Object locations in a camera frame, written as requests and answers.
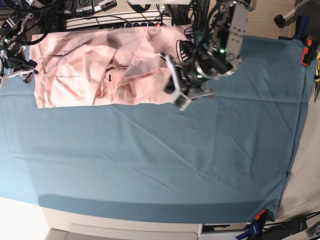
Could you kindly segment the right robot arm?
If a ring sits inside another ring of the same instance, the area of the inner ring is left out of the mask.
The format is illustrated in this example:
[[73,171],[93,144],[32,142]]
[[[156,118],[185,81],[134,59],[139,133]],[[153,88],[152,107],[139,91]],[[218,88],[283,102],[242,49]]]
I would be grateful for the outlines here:
[[[41,42],[50,32],[63,0],[3,0],[2,3],[12,14],[0,26],[0,87],[4,88],[9,79],[19,77],[30,83],[37,63],[27,60],[26,46]],[[38,40],[28,41],[27,33],[35,26],[44,27]]]

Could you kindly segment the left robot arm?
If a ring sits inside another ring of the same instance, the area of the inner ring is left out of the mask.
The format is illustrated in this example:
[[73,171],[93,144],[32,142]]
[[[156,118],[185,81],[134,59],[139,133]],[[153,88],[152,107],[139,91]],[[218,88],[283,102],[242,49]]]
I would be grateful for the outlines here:
[[171,103],[186,104],[200,97],[212,96],[208,80],[232,75],[241,65],[243,35],[248,28],[248,14],[256,7],[255,0],[219,0],[207,17],[211,21],[202,39],[190,50],[184,62],[175,62],[161,52],[170,70],[165,87]]

